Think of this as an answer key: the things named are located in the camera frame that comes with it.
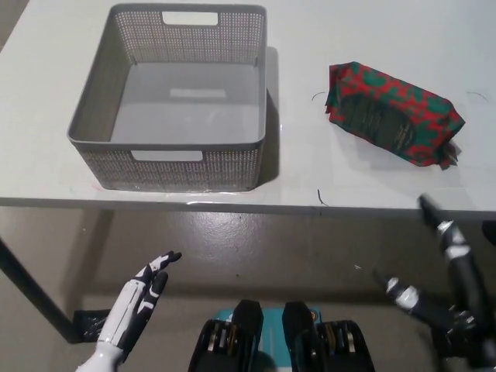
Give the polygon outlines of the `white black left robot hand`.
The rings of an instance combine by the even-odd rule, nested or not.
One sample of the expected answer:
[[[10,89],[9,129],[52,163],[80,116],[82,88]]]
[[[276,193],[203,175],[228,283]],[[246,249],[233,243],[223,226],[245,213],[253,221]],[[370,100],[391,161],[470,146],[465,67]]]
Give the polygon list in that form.
[[[166,267],[182,254],[170,251],[144,266],[125,283],[98,337],[129,354],[143,333],[168,280]]]

